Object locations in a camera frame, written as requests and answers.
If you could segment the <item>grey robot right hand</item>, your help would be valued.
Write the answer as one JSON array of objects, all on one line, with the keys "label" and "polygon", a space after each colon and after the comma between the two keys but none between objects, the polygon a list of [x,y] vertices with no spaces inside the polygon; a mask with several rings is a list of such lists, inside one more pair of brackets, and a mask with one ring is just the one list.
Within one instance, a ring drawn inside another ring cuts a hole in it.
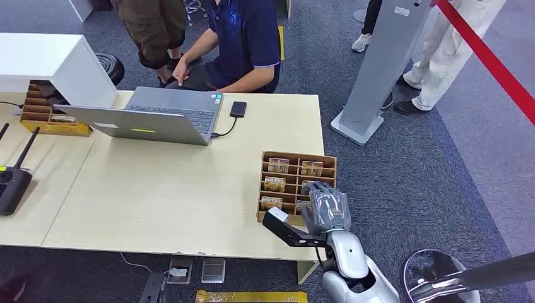
[{"label": "grey robot right hand", "polygon": [[310,234],[350,230],[351,214],[346,193],[320,181],[304,185],[302,192],[310,201],[310,206],[302,208],[303,221]]}]

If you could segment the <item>seated person's right hand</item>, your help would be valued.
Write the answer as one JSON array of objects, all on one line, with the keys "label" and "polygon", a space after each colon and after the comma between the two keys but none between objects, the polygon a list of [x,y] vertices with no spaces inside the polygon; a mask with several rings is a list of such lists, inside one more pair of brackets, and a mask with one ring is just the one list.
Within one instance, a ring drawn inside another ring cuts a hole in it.
[{"label": "seated person's right hand", "polygon": [[189,63],[187,62],[186,58],[180,58],[172,75],[177,80],[178,86],[182,86],[184,81],[189,78]]}]

